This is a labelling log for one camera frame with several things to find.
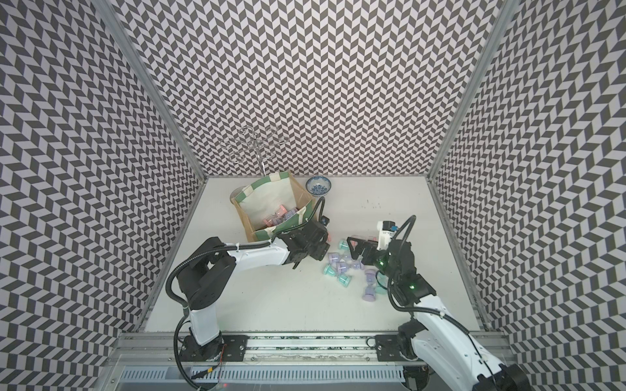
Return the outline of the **pink hourglass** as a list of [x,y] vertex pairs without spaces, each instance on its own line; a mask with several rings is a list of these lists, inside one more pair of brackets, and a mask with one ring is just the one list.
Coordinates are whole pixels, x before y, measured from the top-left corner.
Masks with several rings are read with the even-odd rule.
[[271,214],[270,216],[264,218],[263,222],[265,224],[266,227],[272,227],[272,226],[277,226],[280,225],[284,219],[285,219],[285,215],[287,215],[288,210],[285,208],[285,206],[281,205],[277,211],[275,211],[275,213]]

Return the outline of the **brown green canvas bag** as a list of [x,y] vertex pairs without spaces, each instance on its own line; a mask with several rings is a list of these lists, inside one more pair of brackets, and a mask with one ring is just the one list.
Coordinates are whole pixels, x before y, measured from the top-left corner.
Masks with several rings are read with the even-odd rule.
[[[243,187],[231,197],[246,238],[250,242],[269,239],[292,226],[313,217],[316,199],[289,171],[275,172]],[[288,210],[284,221],[277,226],[266,227],[264,218],[275,213],[283,205]]]

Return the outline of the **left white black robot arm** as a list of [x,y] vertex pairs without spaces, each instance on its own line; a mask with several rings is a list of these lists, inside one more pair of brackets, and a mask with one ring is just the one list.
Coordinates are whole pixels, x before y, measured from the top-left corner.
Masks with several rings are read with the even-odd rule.
[[184,309],[191,324],[190,337],[179,349],[182,360],[213,361],[227,344],[218,326],[217,301],[236,272],[260,267],[291,265],[297,268],[311,257],[323,260],[329,250],[326,217],[292,227],[249,244],[225,244],[217,236],[207,239],[168,275],[166,294]]

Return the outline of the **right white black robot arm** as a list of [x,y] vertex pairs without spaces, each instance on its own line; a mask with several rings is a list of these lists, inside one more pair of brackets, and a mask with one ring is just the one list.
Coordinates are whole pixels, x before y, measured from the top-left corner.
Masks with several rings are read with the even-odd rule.
[[381,247],[371,240],[347,239],[350,254],[387,278],[392,307],[412,316],[398,327],[399,352],[422,360],[452,390],[530,390],[527,374],[484,348],[448,311],[436,290],[417,273],[411,244],[391,239]]

